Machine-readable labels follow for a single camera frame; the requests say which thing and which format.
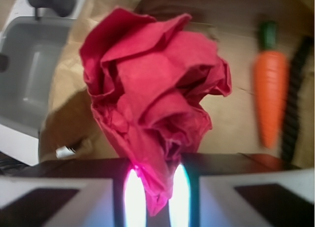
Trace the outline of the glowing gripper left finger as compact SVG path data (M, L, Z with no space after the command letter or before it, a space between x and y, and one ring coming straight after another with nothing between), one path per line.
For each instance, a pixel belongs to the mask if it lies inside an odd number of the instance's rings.
M144 227L144 193L128 197L127 159L48 161L0 179L3 227Z

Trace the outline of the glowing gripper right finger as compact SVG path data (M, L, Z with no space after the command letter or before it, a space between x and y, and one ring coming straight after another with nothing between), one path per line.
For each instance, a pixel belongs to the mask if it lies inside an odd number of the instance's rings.
M267 154L185 153L169 202L173 227L312 227L315 172Z

